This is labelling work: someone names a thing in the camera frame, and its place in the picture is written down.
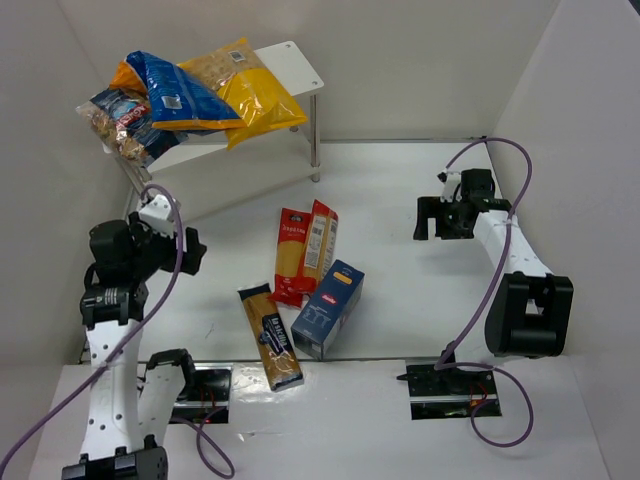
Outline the blue orange pasta bag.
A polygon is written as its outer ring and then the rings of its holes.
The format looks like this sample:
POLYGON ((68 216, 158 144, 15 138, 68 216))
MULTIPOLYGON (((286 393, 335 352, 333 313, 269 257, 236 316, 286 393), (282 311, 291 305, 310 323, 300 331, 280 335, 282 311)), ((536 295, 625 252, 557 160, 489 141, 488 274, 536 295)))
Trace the blue orange pasta bag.
POLYGON ((110 86, 146 96, 156 129, 220 131, 246 125, 215 91, 176 64, 148 52, 129 53, 119 63, 110 86))

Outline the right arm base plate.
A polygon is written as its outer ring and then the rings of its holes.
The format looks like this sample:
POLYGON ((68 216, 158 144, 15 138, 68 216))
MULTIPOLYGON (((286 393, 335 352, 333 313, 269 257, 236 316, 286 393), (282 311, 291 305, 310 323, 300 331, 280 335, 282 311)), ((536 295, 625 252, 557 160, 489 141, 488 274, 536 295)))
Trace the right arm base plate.
POLYGON ((447 369, 433 364, 409 364, 396 380, 408 388, 412 420, 470 418, 502 415, 493 375, 487 371, 447 369))

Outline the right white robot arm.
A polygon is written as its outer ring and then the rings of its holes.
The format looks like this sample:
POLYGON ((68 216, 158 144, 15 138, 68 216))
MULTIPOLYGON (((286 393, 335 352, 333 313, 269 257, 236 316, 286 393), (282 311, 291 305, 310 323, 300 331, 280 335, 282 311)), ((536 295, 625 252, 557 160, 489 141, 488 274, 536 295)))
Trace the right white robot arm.
POLYGON ((469 324, 442 353, 441 368, 487 368, 507 357, 556 357, 565 347, 572 281, 554 274, 523 234, 488 169, 444 170, 443 191, 417 201, 414 239, 473 240, 494 267, 469 324))

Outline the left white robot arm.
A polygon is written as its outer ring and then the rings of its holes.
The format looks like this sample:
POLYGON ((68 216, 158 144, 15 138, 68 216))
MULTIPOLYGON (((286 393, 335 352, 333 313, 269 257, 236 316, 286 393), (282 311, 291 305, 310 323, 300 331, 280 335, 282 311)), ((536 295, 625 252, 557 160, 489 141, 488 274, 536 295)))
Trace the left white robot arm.
POLYGON ((207 248, 196 229, 178 236, 134 213, 89 233, 94 261, 84 279, 80 311, 93 380, 79 460, 64 479, 165 479, 163 440, 173 405, 195 372, 185 349, 157 352, 138 373, 147 280, 159 270, 195 275, 207 248))

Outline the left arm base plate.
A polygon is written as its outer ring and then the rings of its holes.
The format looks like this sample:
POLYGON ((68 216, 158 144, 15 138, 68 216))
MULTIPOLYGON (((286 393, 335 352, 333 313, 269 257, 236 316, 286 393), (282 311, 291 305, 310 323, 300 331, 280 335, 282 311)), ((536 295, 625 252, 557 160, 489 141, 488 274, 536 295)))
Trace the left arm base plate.
POLYGON ((227 423, 231 367, 178 360, 149 361, 139 377, 138 420, 158 432, 178 419, 194 424, 227 423))

